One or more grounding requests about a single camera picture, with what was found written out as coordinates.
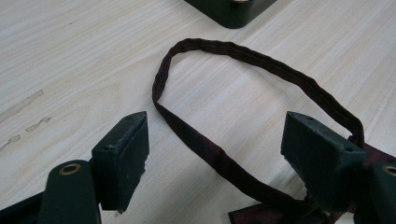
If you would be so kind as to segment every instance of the fabric strap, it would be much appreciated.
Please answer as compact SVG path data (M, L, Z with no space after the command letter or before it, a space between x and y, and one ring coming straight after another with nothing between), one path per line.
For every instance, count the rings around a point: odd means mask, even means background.
M243 193L259 202L275 208L277 212L280 211L280 213L285 214L288 218L302 220L302 223L304 223L305 218L311 220L312 218L315 219L320 217L320 222L317 223L333 223L339 218L339 214L325 217L323 217L321 213L318 215L318 206L315 201L311 200L309 197L304 201L294 200L288 194L262 183L227 156L221 147L198 133L189 124L158 103L165 89L172 58L179 53L192 50L202 50L213 54L230 56L243 63L263 68L275 76L299 86L303 92L319 105L331 118L352 133L352 142L362 147L364 143L364 133L360 120L342 107L328 92L323 90L313 78L269 56L235 45L231 42L203 39L185 39L178 42L163 58L152 87L153 103L175 134L187 147L213 167L219 175L227 179Z

